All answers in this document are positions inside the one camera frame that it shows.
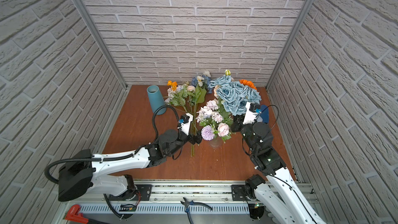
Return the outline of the white lilac mixed bouquet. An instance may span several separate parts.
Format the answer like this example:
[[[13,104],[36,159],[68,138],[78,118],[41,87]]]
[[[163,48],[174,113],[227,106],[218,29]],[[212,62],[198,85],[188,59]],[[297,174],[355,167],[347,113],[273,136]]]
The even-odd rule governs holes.
[[[218,99],[206,102],[197,112],[196,121],[200,125],[202,139],[213,141],[220,138],[223,142],[232,137],[232,115],[227,112]]]

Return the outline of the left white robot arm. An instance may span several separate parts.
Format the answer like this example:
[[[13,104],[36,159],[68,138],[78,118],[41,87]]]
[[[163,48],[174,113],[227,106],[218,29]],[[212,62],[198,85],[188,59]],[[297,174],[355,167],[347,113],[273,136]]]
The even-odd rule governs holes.
[[[140,146],[134,151],[113,154],[92,154],[86,149],[67,159],[59,169],[58,200],[67,202],[85,194],[107,194],[126,198],[135,190],[132,176],[115,173],[146,169],[161,165],[186,143],[199,144],[200,134],[185,134],[168,130],[154,143]]]

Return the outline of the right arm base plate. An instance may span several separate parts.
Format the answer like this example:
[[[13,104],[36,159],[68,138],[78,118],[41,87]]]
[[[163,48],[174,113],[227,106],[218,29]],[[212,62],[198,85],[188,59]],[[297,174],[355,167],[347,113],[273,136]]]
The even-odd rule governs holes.
[[[251,201],[251,188],[248,185],[231,185],[233,201]]]

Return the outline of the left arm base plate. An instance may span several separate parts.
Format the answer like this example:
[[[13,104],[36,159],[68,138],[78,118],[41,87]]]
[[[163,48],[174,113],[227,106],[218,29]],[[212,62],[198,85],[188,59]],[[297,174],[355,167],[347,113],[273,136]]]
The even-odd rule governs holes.
[[[151,196],[152,185],[151,184],[138,184],[135,185],[135,189],[128,189],[122,195],[116,197],[109,195],[110,201],[138,201],[138,197],[141,197],[141,201],[149,201]]]

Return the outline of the clear glass vase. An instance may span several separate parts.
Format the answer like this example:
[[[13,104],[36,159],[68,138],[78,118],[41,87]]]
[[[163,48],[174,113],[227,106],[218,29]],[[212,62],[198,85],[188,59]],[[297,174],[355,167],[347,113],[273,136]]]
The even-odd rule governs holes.
[[[223,140],[221,137],[216,137],[210,141],[208,141],[209,145],[213,148],[213,149],[217,149],[220,148],[223,144]]]

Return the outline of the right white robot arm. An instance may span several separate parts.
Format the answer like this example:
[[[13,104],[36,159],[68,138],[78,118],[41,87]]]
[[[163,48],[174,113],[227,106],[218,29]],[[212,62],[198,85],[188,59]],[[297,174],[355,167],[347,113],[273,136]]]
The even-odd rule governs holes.
[[[245,197],[260,201],[280,224],[324,224],[272,147],[273,136],[268,124],[237,116],[231,130],[241,133],[251,162],[262,173],[245,181]]]

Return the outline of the dusty blue rose bouquet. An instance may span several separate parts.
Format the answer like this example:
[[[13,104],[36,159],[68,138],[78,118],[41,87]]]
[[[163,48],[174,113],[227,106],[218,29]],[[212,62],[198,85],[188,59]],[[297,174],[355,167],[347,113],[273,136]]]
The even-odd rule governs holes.
[[[258,91],[246,91],[241,87],[239,81],[232,81],[217,90],[218,99],[224,105],[227,112],[233,116],[242,115],[246,112],[246,103],[261,102],[261,95]]]

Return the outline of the peach rose stem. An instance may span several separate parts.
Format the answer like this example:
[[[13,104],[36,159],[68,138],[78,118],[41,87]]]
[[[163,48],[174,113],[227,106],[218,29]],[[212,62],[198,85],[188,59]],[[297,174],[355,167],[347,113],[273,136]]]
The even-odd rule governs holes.
[[[229,84],[231,81],[231,71],[226,69],[223,76],[210,82],[210,87],[213,89],[215,98],[218,98],[217,90],[222,86]]]

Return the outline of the orange gerbera stem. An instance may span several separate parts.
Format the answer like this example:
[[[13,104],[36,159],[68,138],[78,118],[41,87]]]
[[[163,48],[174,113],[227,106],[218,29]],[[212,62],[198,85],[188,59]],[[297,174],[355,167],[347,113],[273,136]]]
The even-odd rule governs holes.
[[[239,83],[241,84],[241,87],[246,91],[258,91],[257,87],[252,81],[241,79],[239,80]]]

